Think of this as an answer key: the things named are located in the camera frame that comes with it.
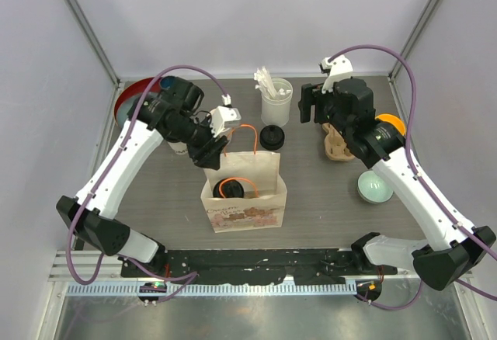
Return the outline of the white paper cup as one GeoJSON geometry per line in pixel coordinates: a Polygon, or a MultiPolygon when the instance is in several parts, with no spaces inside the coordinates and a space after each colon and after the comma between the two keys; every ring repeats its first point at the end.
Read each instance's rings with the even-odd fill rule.
{"type": "Polygon", "coordinates": [[[188,154],[188,147],[183,142],[169,142],[169,146],[177,155],[188,154]]]}

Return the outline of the stack of black cup lids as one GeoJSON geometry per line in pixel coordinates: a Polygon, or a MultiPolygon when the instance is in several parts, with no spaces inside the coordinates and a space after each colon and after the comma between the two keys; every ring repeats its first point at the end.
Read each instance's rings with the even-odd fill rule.
{"type": "Polygon", "coordinates": [[[277,125],[267,125],[260,130],[259,142],[268,151],[276,151],[284,145],[285,133],[277,125]]]}

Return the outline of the white straws bundle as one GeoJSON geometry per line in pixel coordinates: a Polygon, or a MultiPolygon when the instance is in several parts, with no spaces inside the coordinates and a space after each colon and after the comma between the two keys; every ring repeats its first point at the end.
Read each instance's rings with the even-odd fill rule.
{"type": "Polygon", "coordinates": [[[286,86],[284,83],[282,86],[278,86],[277,82],[271,77],[271,74],[264,66],[256,70],[253,79],[256,81],[255,88],[269,99],[282,100],[291,93],[291,87],[286,86]]]}

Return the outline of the printed kraft paper bag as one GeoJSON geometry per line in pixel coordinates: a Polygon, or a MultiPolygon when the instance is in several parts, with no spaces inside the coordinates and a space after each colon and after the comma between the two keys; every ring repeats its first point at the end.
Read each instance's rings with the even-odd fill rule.
{"type": "Polygon", "coordinates": [[[280,176],[280,154],[257,148],[255,134],[250,151],[221,153],[219,170],[206,169],[200,194],[205,213],[216,233],[281,227],[287,202],[287,186],[280,176]],[[213,188],[222,179],[238,180],[243,198],[213,197],[213,188]]]}

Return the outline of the brown pulp cup carrier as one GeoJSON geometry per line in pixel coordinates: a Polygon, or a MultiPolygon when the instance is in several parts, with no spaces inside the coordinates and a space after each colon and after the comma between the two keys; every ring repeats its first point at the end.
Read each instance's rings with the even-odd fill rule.
{"type": "Polygon", "coordinates": [[[355,156],[346,146],[340,133],[330,124],[321,125],[325,132],[324,148],[326,156],[332,161],[352,161],[355,156]]]}

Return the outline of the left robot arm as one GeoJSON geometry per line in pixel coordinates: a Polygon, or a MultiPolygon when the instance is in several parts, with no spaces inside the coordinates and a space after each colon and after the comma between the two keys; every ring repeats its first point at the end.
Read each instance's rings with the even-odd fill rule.
{"type": "Polygon", "coordinates": [[[199,119],[196,113],[204,97],[201,88],[174,76],[160,79],[158,85],[159,92],[134,101],[120,138],[93,177],[75,196],[62,196],[56,205],[72,235],[104,255],[138,261],[139,269],[150,277],[164,271],[165,248],[117,220],[128,187],[163,141],[185,144],[195,166],[218,170],[228,143],[225,134],[241,119],[228,95],[199,119]]]}

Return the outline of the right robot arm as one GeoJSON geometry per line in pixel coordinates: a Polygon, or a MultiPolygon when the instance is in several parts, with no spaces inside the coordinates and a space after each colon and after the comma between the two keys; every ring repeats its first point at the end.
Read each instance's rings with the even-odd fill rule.
{"type": "Polygon", "coordinates": [[[402,201],[424,238],[388,238],[371,232],[352,245],[350,262],[367,274],[378,265],[411,270],[430,288],[444,290],[473,269],[495,240],[488,226],[475,227],[434,186],[391,123],[379,120],[373,91],[364,80],[346,78],[330,89],[305,84],[298,103],[303,123],[328,123],[349,151],[384,180],[402,201]]]}

